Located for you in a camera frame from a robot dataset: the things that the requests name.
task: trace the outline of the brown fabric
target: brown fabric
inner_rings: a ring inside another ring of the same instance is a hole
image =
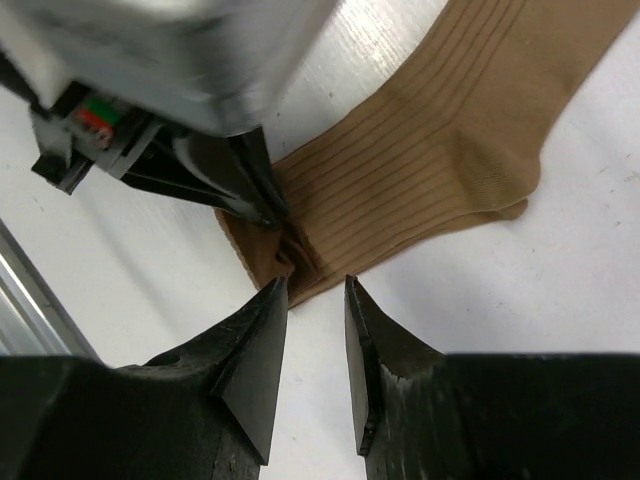
[[[275,165],[281,232],[221,224],[292,305],[433,235],[517,218],[547,133],[640,0],[450,0],[380,90]]]

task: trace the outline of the silver metal strip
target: silver metal strip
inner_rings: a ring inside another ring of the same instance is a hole
[[[1,220],[0,355],[98,358]]]

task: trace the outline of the white table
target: white table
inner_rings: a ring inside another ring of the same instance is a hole
[[[372,93],[445,0],[345,0],[266,123],[279,159]],[[640,351],[640,18],[573,99],[526,214],[422,243],[361,276],[444,352]],[[254,289],[200,205],[92,171],[72,197],[29,169],[26,106],[0,92],[0,217],[108,364],[145,362]],[[342,287],[291,312],[261,479],[358,480]]]

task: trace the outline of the green component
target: green component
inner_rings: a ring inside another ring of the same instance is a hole
[[[89,99],[85,108],[111,126],[116,125],[122,119],[122,115],[115,108],[99,98]]]

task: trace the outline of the sock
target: sock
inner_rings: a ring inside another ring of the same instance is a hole
[[[218,218],[296,305],[434,235],[519,217],[555,120],[640,0],[450,0],[399,70],[274,165],[279,232]]]

